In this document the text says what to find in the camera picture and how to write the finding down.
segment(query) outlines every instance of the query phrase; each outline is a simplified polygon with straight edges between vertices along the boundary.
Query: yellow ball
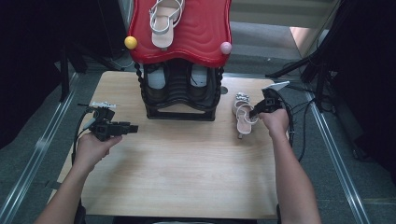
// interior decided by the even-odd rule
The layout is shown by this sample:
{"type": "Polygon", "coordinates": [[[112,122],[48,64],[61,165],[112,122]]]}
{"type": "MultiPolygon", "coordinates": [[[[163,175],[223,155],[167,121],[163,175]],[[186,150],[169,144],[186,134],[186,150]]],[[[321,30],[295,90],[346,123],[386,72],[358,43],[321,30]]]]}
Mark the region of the yellow ball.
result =
{"type": "Polygon", "coordinates": [[[135,49],[137,46],[137,40],[130,35],[125,38],[124,44],[128,49],[135,49]]]}

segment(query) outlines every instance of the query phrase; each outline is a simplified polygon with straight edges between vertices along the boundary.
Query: wooden table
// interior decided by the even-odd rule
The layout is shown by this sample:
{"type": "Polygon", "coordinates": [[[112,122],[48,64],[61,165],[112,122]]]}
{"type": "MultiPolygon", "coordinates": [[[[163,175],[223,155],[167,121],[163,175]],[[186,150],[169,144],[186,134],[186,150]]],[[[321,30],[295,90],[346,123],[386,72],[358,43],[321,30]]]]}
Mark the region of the wooden table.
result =
{"type": "MultiPolygon", "coordinates": [[[[141,217],[276,217],[275,161],[259,122],[237,138],[235,95],[262,99],[271,80],[226,77],[215,121],[147,119],[135,73],[105,72],[92,101],[116,104],[112,121],[139,125],[96,165],[83,193],[89,215],[141,217]]],[[[167,110],[184,110],[174,105],[167,110]]],[[[58,181],[71,167],[70,158],[58,181]]]]}

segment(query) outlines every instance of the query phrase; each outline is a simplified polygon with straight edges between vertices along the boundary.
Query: pink ball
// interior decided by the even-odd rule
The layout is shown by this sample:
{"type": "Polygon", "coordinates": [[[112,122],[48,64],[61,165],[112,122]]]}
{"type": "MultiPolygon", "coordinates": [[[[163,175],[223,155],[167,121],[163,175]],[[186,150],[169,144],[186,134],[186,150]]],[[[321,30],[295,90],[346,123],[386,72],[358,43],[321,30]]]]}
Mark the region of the pink ball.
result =
{"type": "Polygon", "coordinates": [[[232,49],[233,49],[233,46],[231,45],[230,42],[223,42],[220,45],[220,50],[223,54],[230,54],[232,49]]]}

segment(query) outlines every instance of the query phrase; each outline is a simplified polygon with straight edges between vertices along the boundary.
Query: forearm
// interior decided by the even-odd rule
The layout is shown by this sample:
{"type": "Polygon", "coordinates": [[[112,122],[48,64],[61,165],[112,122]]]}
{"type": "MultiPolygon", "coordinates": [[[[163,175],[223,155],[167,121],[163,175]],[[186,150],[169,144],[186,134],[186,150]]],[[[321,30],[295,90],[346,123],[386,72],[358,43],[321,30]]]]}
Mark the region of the forearm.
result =
{"type": "Polygon", "coordinates": [[[282,223],[320,223],[311,181],[297,161],[286,135],[273,138],[276,192],[282,223]]]}
{"type": "Polygon", "coordinates": [[[72,168],[35,224],[74,223],[78,202],[87,176],[78,168],[72,168]]]}

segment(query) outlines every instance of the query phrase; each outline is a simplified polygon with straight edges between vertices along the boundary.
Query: white sandal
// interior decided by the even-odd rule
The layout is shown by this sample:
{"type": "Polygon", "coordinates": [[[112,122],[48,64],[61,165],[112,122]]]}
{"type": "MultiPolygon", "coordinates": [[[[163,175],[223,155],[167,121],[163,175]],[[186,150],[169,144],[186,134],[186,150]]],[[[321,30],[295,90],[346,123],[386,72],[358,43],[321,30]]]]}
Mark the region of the white sandal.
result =
{"type": "Polygon", "coordinates": [[[149,10],[152,43],[166,50],[173,42],[174,27],[180,22],[184,0],[157,0],[149,10]]]}
{"type": "Polygon", "coordinates": [[[233,103],[233,113],[238,120],[236,124],[236,129],[239,132],[238,138],[242,138],[244,134],[251,133],[251,125],[254,125],[259,120],[258,117],[249,117],[249,112],[253,109],[254,107],[250,104],[249,96],[238,92],[233,103]]]}

